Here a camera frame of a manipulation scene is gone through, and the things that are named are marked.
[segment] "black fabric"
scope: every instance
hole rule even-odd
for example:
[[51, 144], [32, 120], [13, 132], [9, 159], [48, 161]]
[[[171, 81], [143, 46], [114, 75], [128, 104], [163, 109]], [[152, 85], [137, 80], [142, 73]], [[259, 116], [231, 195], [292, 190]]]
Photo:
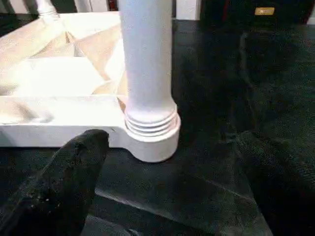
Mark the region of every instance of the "black fabric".
[[[247, 49], [241, 47], [241, 51], [251, 55], [251, 43], [250, 38], [246, 40]], [[287, 52], [279, 50], [284, 58], [283, 67], [288, 66], [292, 50], [293, 47]], [[259, 51], [252, 52], [251, 59], [257, 58], [257, 54]], [[269, 81], [259, 80], [253, 72], [260, 70], [260, 74], [267, 76], [265, 65], [271, 68], [272, 61], [265, 58], [263, 64], [245, 72], [250, 75], [244, 87], [249, 99], [243, 106], [250, 107], [251, 116], [247, 119], [252, 129], [245, 132], [238, 129], [235, 150], [273, 233], [312, 235], [315, 230], [315, 88], [307, 76], [301, 80], [274, 73]]]
[[80, 235], [108, 148], [108, 134], [101, 130], [69, 141], [1, 208], [0, 234]]

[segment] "white baluster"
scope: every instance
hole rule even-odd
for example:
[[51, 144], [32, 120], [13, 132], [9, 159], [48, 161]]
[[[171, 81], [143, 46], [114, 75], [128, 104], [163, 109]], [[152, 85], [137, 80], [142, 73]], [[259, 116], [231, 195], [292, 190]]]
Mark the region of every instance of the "white baluster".
[[170, 139], [167, 150], [156, 150], [166, 159], [177, 147], [180, 126], [171, 96], [172, 1], [120, 0], [119, 9], [128, 76], [126, 125], [142, 142]]
[[46, 23], [51, 23], [59, 19], [59, 15], [50, 0], [36, 0], [36, 3], [39, 16]]

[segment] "gloved hand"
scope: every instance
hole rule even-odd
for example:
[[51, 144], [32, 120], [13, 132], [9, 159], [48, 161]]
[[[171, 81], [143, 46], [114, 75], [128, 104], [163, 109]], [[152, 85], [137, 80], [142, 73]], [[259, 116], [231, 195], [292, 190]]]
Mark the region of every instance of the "gloved hand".
[[0, 235], [79, 236], [108, 149], [102, 130], [69, 141], [0, 209]]

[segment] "white wooden furniture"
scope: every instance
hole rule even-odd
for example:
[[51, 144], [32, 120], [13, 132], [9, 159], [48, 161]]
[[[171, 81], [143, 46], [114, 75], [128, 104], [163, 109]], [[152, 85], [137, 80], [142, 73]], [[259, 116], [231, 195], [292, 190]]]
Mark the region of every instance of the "white wooden furniture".
[[37, 3], [38, 20], [0, 38], [0, 146], [60, 147], [96, 128], [142, 161], [169, 158], [180, 129], [171, 1], [120, 0], [122, 24]]

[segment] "black surface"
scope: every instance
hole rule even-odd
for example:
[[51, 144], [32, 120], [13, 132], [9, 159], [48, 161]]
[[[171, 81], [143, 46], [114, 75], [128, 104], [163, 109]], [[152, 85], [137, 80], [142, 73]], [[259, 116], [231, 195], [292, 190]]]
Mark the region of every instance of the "black surface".
[[[277, 218], [268, 214], [271, 192], [255, 176], [260, 165], [248, 169], [235, 140], [244, 131], [260, 129], [293, 143], [295, 135], [307, 137], [306, 150], [314, 150], [315, 28], [210, 29], [188, 21], [175, 21], [173, 28], [172, 92], [182, 119], [179, 148], [160, 164], [110, 150], [91, 213], [145, 235], [160, 233], [151, 228], [155, 222], [165, 226], [165, 234], [193, 234], [195, 229], [270, 235], [256, 199], [274, 233], [281, 232]], [[2, 186], [15, 176], [24, 178], [19, 173], [31, 168], [26, 160], [36, 151], [27, 150], [1, 149], [0, 161], [8, 160], [3, 169], [12, 173], [4, 174]], [[52, 153], [38, 151], [42, 161]]]

